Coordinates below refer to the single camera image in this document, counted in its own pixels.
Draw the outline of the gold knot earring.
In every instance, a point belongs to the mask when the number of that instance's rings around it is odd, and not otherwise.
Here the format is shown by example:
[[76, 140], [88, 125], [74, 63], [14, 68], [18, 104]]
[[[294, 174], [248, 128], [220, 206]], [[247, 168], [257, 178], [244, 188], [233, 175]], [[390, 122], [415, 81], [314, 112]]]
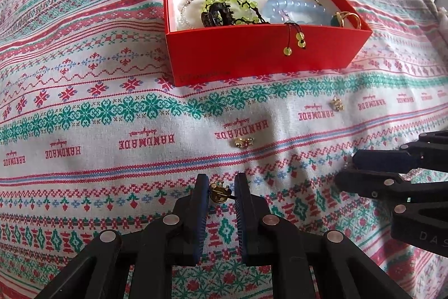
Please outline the gold knot earring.
[[212, 183], [209, 185], [209, 198], [216, 204], [223, 204], [232, 198], [232, 190], [222, 182]]

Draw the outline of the gold bow earring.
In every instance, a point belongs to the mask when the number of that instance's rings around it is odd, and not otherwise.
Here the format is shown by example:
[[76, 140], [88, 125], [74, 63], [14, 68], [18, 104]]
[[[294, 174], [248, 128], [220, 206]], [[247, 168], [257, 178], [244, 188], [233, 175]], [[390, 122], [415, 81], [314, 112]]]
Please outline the gold bow earring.
[[254, 138], [253, 137], [239, 137], [234, 139], [234, 145], [235, 147], [239, 149], [247, 149], [248, 147], [251, 147], [254, 145]]

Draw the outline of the small gold stud earring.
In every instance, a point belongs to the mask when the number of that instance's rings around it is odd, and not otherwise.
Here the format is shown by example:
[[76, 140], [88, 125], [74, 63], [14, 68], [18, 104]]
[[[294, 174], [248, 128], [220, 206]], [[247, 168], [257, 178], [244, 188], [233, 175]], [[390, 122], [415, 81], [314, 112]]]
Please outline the small gold stud earring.
[[336, 97], [336, 96], [334, 96], [334, 98], [331, 100], [330, 104], [332, 106], [332, 109], [335, 112], [341, 112], [345, 108], [344, 105], [343, 105], [342, 100], [340, 98]]

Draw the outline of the patterned red green bedspread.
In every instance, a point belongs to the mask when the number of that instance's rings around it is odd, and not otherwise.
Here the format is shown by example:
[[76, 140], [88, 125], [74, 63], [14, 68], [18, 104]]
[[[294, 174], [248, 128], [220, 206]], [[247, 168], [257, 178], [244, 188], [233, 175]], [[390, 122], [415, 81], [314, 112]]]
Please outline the patterned red green bedspread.
[[1, 0], [1, 296], [35, 297], [102, 230], [170, 212], [199, 173], [244, 172], [279, 217], [339, 230], [413, 298], [443, 298], [447, 259], [393, 240], [384, 206], [333, 183], [358, 149], [447, 127], [437, 9], [349, 2], [373, 34], [344, 71], [176, 87], [162, 0]]

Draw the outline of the red jewelry box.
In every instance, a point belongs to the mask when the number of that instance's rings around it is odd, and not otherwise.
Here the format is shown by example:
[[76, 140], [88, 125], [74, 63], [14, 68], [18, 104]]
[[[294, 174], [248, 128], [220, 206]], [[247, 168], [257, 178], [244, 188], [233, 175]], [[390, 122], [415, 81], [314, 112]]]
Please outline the red jewelry box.
[[[233, 25], [204, 27], [216, 2], [230, 6]], [[164, 13], [176, 86], [342, 69], [371, 35], [347, 0], [164, 0]]]

